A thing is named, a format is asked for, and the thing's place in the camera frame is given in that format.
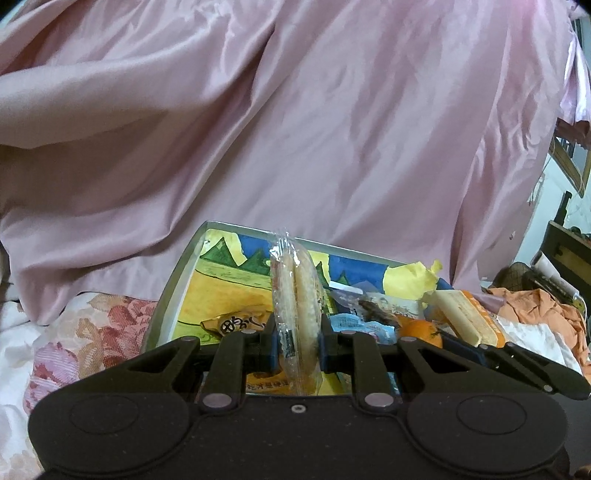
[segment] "white cloth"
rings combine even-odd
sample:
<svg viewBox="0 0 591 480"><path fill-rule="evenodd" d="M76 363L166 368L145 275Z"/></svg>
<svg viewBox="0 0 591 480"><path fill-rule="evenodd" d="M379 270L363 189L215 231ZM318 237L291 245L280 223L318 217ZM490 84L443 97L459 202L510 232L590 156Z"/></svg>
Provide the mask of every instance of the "white cloth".
<svg viewBox="0 0 591 480"><path fill-rule="evenodd" d="M581 366L564 343L562 335L552 332L545 323L525 325L499 316L496 319L503 327L507 341L583 374Z"/></svg>
<svg viewBox="0 0 591 480"><path fill-rule="evenodd" d="M27 436L23 397L33 371L33 342L44 327L18 303L0 303L0 479L31 480L40 466Z"/></svg>

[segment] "yellow paper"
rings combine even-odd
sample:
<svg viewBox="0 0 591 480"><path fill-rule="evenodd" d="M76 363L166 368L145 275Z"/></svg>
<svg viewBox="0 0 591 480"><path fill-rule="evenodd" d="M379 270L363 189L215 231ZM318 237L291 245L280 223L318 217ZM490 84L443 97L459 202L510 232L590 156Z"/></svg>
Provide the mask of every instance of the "yellow paper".
<svg viewBox="0 0 591 480"><path fill-rule="evenodd" d="M426 292L437 288L437 273L442 268L439 260L435 260L429 269L421 262L388 267L384 273L384 293L399 299L419 300Z"/></svg>

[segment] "orange fabric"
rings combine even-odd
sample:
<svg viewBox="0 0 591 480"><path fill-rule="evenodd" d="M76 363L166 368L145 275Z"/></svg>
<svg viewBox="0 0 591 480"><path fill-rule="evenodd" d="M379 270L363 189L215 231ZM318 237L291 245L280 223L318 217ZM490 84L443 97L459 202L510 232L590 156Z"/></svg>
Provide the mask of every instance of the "orange fabric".
<svg viewBox="0 0 591 480"><path fill-rule="evenodd" d="M591 362L585 340L586 327L581 313L572 305L557 302L544 290L509 291L506 288L491 288L490 292L503 297L506 304L499 315L513 322L537 325L545 323L553 332L560 333L591 383Z"/></svg>

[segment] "orange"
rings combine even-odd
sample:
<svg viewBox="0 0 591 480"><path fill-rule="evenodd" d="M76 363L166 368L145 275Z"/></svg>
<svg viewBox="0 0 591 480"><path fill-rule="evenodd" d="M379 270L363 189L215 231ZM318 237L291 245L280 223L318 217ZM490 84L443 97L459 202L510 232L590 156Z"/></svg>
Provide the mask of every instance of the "orange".
<svg viewBox="0 0 591 480"><path fill-rule="evenodd" d="M437 331L437 327L426 320L410 320L398 331L400 337L416 337L431 345L443 348L443 340Z"/></svg>

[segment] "clear plastic packaging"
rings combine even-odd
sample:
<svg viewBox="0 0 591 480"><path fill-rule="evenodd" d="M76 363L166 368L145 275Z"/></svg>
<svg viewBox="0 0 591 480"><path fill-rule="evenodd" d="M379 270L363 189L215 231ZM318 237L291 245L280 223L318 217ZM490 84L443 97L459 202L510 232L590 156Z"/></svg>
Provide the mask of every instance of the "clear plastic packaging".
<svg viewBox="0 0 591 480"><path fill-rule="evenodd" d="M288 235L278 235L271 248L271 280L283 370L293 394L313 395L322 383L318 336L323 293L310 254Z"/></svg>

